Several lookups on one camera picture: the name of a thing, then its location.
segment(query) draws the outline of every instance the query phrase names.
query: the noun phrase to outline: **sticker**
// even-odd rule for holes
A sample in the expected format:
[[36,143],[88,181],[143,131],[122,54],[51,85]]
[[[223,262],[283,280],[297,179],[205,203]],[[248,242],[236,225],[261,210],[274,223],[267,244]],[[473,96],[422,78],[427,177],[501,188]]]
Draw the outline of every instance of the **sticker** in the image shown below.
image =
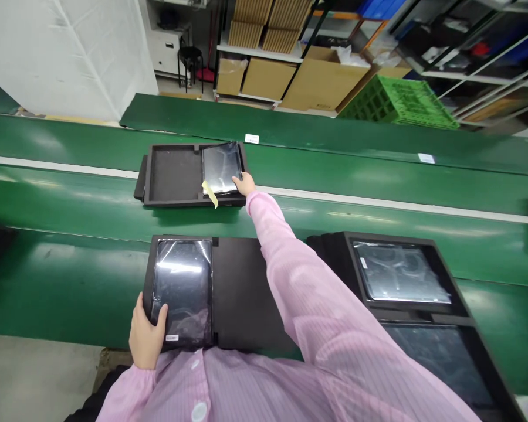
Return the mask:
[[248,144],[257,144],[260,142],[260,136],[245,134],[245,142]]
[[209,199],[211,200],[211,202],[213,202],[213,205],[215,205],[215,208],[217,208],[217,206],[219,205],[219,201],[217,201],[217,197],[215,196],[215,194],[213,193],[213,191],[209,187],[207,181],[204,181],[201,184],[201,187],[204,188],[207,191],[207,195],[209,196]]
[[434,157],[430,154],[421,154],[418,153],[418,159],[422,162],[428,163],[428,164],[436,164],[436,161],[434,161]]

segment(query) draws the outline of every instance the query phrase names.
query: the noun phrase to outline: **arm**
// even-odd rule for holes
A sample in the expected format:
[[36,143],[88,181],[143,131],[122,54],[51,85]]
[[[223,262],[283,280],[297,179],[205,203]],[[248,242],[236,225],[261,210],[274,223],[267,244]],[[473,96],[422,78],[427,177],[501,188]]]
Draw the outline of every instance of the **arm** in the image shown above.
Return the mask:
[[143,293],[139,294],[133,318],[129,347],[133,365],[111,387],[97,421],[137,421],[153,392],[156,380],[156,364],[163,347],[168,305],[158,314],[158,325],[152,326],[143,309]]
[[138,420],[155,385],[154,370],[133,365],[111,387],[97,422]]
[[285,330],[306,362],[332,375],[322,384],[340,419],[479,420],[410,359],[327,264],[295,238],[271,196],[255,188],[239,191],[247,194]]

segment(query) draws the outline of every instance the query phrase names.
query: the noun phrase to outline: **pink sleeve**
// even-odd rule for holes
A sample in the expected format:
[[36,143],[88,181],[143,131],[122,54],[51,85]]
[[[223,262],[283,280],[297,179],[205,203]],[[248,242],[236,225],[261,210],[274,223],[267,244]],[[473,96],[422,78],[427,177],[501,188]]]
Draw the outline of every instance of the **pink sleeve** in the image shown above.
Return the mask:
[[246,208],[285,330],[306,362],[340,380],[325,388],[341,415],[352,415],[349,409],[359,406],[359,412],[388,412],[389,420],[479,420],[448,386],[410,359],[327,264],[295,238],[271,196],[253,192]]
[[106,396],[96,422],[139,420],[156,385],[156,371],[132,365],[120,375]]

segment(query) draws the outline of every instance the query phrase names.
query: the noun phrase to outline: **hand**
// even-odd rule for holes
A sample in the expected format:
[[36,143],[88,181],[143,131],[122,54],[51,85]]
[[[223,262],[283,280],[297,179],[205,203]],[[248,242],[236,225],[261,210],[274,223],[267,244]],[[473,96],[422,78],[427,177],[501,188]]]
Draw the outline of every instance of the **hand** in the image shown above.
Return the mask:
[[254,179],[252,179],[252,176],[247,172],[242,172],[242,180],[233,176],[233,182],[235,182],[236,188],[244,196],[248,196],[256,190]]
[[139,293],[129,333],[129,348],[133,363],[139,369],[155,369],[160,350],[163,348],[167,314],[168,305],[164,304],[158,313],[158,324],[153,326],[143,309],[143,292]]

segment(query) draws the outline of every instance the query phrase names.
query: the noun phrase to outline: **black stool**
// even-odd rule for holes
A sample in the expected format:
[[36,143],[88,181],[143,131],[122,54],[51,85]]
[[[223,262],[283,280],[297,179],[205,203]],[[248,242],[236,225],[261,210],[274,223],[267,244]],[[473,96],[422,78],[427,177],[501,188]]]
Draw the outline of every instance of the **black stool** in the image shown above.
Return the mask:
[[204,93],[204,57],[201,55],[201,51],[196,47],[182,47],[178,50],[178,84],[182,86],[182,78],[180,77],[180,62],[182,62],[186,68],[186,92],[188,92],[188,69],[190,67],[193,70],[190,71],[192,76],[192,85],[195,84],[195,72],[198,63],[201,63],[201,93]]

